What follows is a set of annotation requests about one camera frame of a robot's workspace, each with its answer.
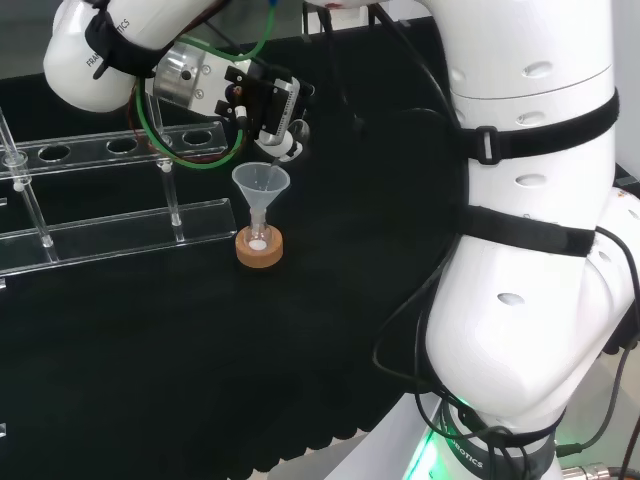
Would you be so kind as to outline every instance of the connector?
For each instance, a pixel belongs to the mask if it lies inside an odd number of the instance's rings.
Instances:
[[[558,445],[556,447],[556,456],[558,458],[568,457],[569,455],[576,455],[582,453],[584,449],[581,443],[571,443],[569,445]]]
[[[562,478],[567,480],[611,480],[609,469],[600,463],[566,468],[562,470]]]

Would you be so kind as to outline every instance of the black cloth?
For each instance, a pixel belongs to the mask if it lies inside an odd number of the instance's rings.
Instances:
[[[444,80],[433,22],[406,33]],[[291,165],[292,186],[269,211],[285,235],[276,268],[241,268],[228,240],[8,279],[0,478],[245,479],[370,430],[394,405],[405,385],[374,370],[372,337],[449,239],[459,159],[437,120],[386,115],[437,102],[380,28],[335,37],[350,102],[367,120],[362,139],[322,37],[264,50],[317,87],[310,158]],[[42,75],[1,82],[0,107],[17,141],[127,129],[123,110],[76,110]],[[194,121],[165,113],[168,124]],[[177,169],[180,202],[229,197],[246,225],[230,172],[256,157]],[[154,165],[38,177],[34,187],[50,224],[164,204]],[[29,227],[9,182],[5,196],[0,229]],[[383,361],[410,359],[414,325],[409,312]]]

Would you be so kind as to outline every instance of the green light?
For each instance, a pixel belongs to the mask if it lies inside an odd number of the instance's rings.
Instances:
[[[438,450],[433,439],[433,432],[422,439],[416,453],[413,454],[410,467],[403,480],[422,480],[429,478],[429,472],[438,460]]]

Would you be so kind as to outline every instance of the clear plastic funnel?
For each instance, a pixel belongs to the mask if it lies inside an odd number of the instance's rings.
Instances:
[[[236,167],[231,174],[252,210],[261,212],[291,183],[289,174],[269,163],[251,162]]]

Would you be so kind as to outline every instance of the rack hole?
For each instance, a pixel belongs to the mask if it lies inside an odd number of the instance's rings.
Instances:
[[[116,155],[122,155],[129,153],[131,150],[138,146],[138,142],[134,138],[119,138],[117,140],[111,140],[107,143],[107,150]]]
[[[49,145],[38,152],[38,157],[45,162],[59,162],[67,158],[69,153],[71,149],[66,145]]]
[[[515,293],[501,293],[500,295],[498,295],[498,300],[500,300],[505,305],[509,305],[510,307],[524,305],[524,298],[522,298],[520,295],[516,295]]]
[[[516,178],[516,183],[522,187],[541,187],[547,183],[547,177],[538,173],[532,173]]]
[[[196,130],[195,132],[187,132],[182,136],[182,140],[184,143],[188,143],[189,145],[198,146],[204,145],[211,141],[213,136],[211,132],[207,130]]]

